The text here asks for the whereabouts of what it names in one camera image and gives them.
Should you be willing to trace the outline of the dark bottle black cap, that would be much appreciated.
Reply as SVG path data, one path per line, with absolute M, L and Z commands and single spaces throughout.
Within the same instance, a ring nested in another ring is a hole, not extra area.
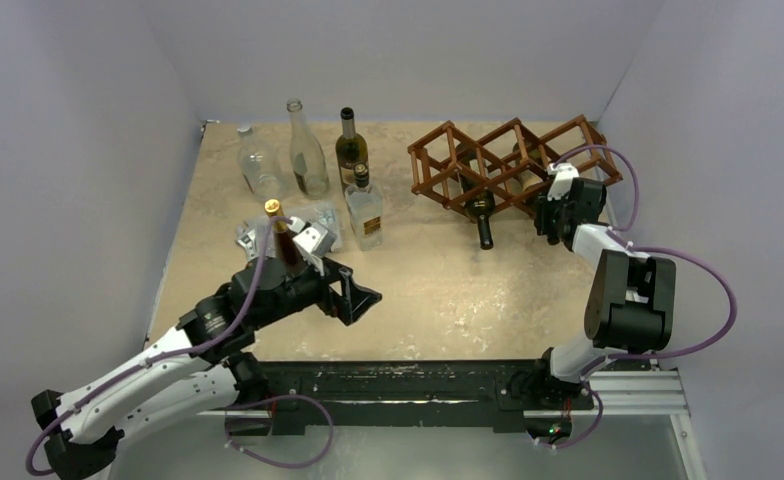
M 458 160 L 460 163 L 465 164 L 473 170 L 478 168 L 477 165 L 472 165 L 473 162 L 476 163 L 476 155 L 473 151 L 468 151 L 467 153 L 458 157 Z M 463 193 L 467 193 L 476 186 L 473 181 L 462 174 L 458 175 L 458 179 Z M 494 248 L 494 240 L 489 223 L 490 217 L 495 209 L 493 193 L 488 189 L 482 190 L 480 193 L 472 196 L 465 202 L 464 209 L 466 215 L 477 223 L 481 250 L 491 250 Z

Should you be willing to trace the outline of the red wine bottle gold cap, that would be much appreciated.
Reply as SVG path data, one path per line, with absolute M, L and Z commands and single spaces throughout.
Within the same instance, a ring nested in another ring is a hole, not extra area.
M 276 198 L 267 200 L 264 203 L 264 210 L 266 215 L 273 219 L 273 238 L 277 258 L 284 263 L 291 275 L 301 274 L 307 268 L 307 262 L 293 240 L 294 234 L 289 228 L 289 223 L 285 221 L 286 216 L 280 201 Z

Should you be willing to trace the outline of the clear bottle black cap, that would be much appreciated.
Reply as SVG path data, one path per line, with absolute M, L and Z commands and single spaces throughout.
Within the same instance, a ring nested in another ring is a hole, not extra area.
M 368 251 L 383 241 L 382 195 L 371 183 L 366 162 L 356 163 L 353 173 L 354 183 L 346 187 L 344 198 L 358 247 Z

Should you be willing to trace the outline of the clear glass bottle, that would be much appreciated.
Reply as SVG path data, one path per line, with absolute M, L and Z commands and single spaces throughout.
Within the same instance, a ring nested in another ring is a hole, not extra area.
M 240 124 L 237 163 L 250 192 L 260 201 L 282 199 L 285 178 L 275 148 L 250 123 Z
M 310 129 L 299 99 L 287 101 L 287 112 L 291 125 L 289 156 L 298 188 L 309 199 L 323 198 L 330 183 L 322 147 Z

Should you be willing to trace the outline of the dark bottle silver cap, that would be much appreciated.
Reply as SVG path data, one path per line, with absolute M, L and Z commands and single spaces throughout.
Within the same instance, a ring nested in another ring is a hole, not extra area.
M 368 162 L 367 142 L 356 131 L 355 113 L 351 107 L 343 107 L 340 111 L 342 134 L 335 144 L 338 171 L 342 191 L 355 183 L 354 168 L 357 163 Z

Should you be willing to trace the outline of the green bottle silver neck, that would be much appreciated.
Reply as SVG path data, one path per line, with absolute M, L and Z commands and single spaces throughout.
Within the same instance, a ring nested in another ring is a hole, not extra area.
M 540 166 L 545 165 L 539 147 L 535 147 L 530 142 L 526 141 L 525 151 L 527 152 L 528 158 L 532 163 Z M 524 170 L 523 172 L 520 172 L 518 178 L 519 178 L 519 183 L 521 185 L 522 192 L 533 190 L 537 185 L 542 183 L 542 178 L 532 173 L 529 170 Z M 543 198 L 547 198 L 547 194 L 548 194 L 548 189 L 545 188 L 541 192 L 528 197 L 525 200 L 525 205 L 529 207 L 531 210 L 533 210 L 536 208 L 537 203 L 540 200 L 542 200 Z

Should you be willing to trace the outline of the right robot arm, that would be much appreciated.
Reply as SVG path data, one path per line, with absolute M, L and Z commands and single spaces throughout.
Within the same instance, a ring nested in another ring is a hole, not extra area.
M 575 178 L 532 202 L 538 235 L 587 260 L 595 275 L 581 333 L 513 374 L 501 389 L 507 398 L 558 409 L 587 388 L 593 372 L 658 352 L 670 341 L 676 266 L 618 240 L 599 220 L 606 196 L 602 182 Z

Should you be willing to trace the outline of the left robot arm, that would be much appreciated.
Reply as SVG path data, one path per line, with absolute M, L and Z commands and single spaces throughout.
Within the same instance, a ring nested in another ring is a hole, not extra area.
M 255 408 L 266 382 L 242 370 L 256 364 L 243 350 L 257 330 L 312 306 L 350 325 L 381 299 L 354 281 L 351 268 L 328 258 L 296 273 L 281 260 L 257 258 L 110 373 L 70 392 L 34 396 L 42 432 L 28 450 L 26 471 L 88 479 L 113 463 L 123 439 L 155 426 L 161 411 L 230 401 Z

